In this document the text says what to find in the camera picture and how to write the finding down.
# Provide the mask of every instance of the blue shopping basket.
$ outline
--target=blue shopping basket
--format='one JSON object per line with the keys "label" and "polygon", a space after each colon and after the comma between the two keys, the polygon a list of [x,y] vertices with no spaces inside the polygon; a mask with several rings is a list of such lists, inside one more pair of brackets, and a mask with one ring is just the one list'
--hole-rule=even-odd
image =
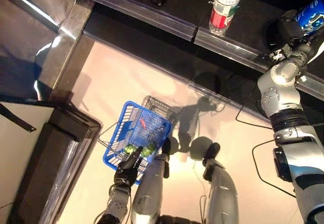
{"label": "blue shopping basket", "polygon": [[136,184],[139,184],[149,163],[157,155],[162,143],[167,138],[171,123],[154,112],[132,102],[124,104],[116,129],[111,137],[103,161],[109,167],[117,170],[119,163],[127,159],[125,147],[133,145],[136,148],[150,146],[155,149],[148,156],[143,156]]}

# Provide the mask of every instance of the green vegetable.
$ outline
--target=green vegetable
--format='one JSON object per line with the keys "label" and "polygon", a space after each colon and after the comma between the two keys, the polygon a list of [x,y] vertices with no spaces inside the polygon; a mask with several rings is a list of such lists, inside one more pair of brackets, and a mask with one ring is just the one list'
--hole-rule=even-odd
{"label": "green vegetable", "polygon": [[149,145],[147,145],[146,147],[143,148],[141,156],[142,157],[148,157],[149,155],[151,155],[155,151],[156,151],[155,144],[151,143],[151,144],[149,144]]}
{"label": "green vegetable", "polygon": [[125,152],[128,153],[128,154],[131,154],[132,152],[135,152],[136,149],[137,149],[137,148],[136,148],[135,146],[133,146],[132,144],[128,144],[128,145],[124,148]]}

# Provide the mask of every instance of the red item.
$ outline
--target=red item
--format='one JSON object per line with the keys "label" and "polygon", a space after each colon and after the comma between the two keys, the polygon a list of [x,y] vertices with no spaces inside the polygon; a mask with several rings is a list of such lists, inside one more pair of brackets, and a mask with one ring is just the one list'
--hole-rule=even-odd
{"label": "red item", "polygon": [[226,24],[226,16],[219,15],[215,9],[212,10],[212,15],[211,15],[211,23],[216,27],[216,28],[225,28],[228,24]]}
{"label": "red item", "polygon": [[142,127],[145,129],[146,128],[146,124],[145,124],[144,119],[140,119],[140,122],[141,122]]}

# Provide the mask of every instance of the can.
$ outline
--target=can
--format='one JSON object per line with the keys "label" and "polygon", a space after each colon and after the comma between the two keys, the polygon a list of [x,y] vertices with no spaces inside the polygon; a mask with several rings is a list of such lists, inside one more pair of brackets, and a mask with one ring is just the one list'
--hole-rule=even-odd
{"label": "can", "polygon": [[324,25],[324,2],[313,0],[296,16],[296,21],[306,34],[312,34]]}

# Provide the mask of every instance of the red bottle label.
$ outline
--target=red bottle label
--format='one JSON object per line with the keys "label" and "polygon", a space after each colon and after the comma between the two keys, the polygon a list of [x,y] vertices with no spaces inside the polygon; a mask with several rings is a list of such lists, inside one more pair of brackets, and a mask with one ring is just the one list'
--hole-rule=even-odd
{"label": "red bottle label", "polygon": [[230,24],[237,8],[238,4],[226,6],[215,1],[211,15],[211,23],[216,28],[227,27]]}
{"label": "red bottle label", "polygon": [[211,15],[211,23],[216,27],[216,28],[225,28],[227,25],[225,25],[226,22],[226,16],[219,15],[215,9],[212,10],[212,15]]}

